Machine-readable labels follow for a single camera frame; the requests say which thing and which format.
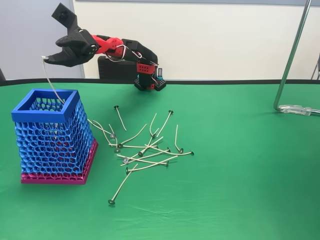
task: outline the green table surface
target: green table surface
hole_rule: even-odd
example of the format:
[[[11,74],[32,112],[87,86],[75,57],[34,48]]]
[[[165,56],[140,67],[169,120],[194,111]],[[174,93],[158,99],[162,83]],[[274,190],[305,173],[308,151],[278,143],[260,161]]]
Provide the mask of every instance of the green table surface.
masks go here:
[[[178,146],[195,154],[133,172],[112,207],[108,199],[125,167],[91,126],[99,147],[86,185],[21,184],[11,111],[32,88],[48,84],[0,87],[0,240],[320,239],[320,118],[275,112],[278,85],[168,85],[160,92],[129,84],[55,87],[77,89],[88,118],[107,130],[111,124],[119,141],[148,124],[130,145],[148,143],[155,113],[153,131],[173,110],[159,147],[176,152],[178,124]],[[319,92],[320,85],[289,84],[280,102],[320,109]]]

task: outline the magenta base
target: magenta base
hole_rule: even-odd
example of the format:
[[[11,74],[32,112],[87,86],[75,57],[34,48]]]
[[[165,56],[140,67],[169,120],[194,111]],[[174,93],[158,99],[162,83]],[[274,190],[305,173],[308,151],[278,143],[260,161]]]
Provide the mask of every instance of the magenta base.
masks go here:
[[[98,148],[98,142],[93,140],[89,156],[85,162],[83,173],[21,173],[22,184],[68,184],[84,185],[86,184],[91,165],[94,161]]]

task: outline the metal stand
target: metal stand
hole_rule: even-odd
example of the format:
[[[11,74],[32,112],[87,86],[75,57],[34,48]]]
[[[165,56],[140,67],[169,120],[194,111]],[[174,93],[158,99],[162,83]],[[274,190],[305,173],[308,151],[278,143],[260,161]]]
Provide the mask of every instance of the metal stand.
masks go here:
[[[316,65],[314,67],[311,80],[314,79],[314,75],[315,75],[317,69],[318,69],[318,77],[316,79],[319,80],[319,78],[320,78],[320,68],[319,68],[319,66],[320,66],[320,55],[319,55],[318,61],[316,62]]]
[[[303,10],[302,17],[301,17],[301,21],[299,24],[299,28],[296,33],[294,43],[293,43],[293,46],[291,49],[291,53],[290,53],[288,62],[286,64],[286,67],[285,67],[285,70],[284,70],[284,73],[282,76],[282,80],[280,82],[280,86],[279,86],[278,92],[276,94],[274,103],[273,103],[273,108],[277,111],[282,112],[282,113],[293,113],[293,114],[300,114],[300,115],[305,115],[305,116],[309,116],[310,114],[320,114],[320,110],[311,109],[310,107],[302,107],[299,105],[279,105],[279,100],[280,100],[280,97],[281,97],[282,91],[284,89],[292,62],[294,60],[294,57],[295,57],[295,54],[297,51],[297,47],[299,44],[299,40],[300,40],[302,31],[304,29],[304,25],[305,25],[305,22],[306,22],[306,19],[308,16],[311,2],[312,2],[312,0],[307,0],[305,3],[304,10]]]
[[[5,81],[5,80],[6,80],[6,78],[0,69],[0,81]]]

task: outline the blue basket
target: blue basket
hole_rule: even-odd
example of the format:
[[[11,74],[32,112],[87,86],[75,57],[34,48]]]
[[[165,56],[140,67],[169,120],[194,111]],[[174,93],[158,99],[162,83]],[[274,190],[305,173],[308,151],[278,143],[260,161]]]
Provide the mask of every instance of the blue basket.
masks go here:
[[[32,89],[11,112],[21,173],[82,173],[94,141],[77,90]]]

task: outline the honeycomb mesh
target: honeycomb mesh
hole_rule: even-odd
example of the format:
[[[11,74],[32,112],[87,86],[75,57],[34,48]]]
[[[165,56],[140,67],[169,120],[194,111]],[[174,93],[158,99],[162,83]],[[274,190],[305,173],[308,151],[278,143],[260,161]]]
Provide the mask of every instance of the honeycomb mesh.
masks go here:
[[[86,160],[86,163],[84,165],[83,173],[21,173],[21,180],[25,183],[46,183],[53,181],[85,181],[86,177],[88,177],[91,164],[94,160],[94,156],[96,154],[98,148],[98,143],[94,139],[88,154],[88,158]]]
[[[39,98],[31,104],[30,110],[60,112],[63,108],[59,99]]]
[[[30,110],[61,111],[54,99],[37,98]],[[94,137],[84,106],[79,100],[65,123],[16,122],[21,173],[80,174]]]

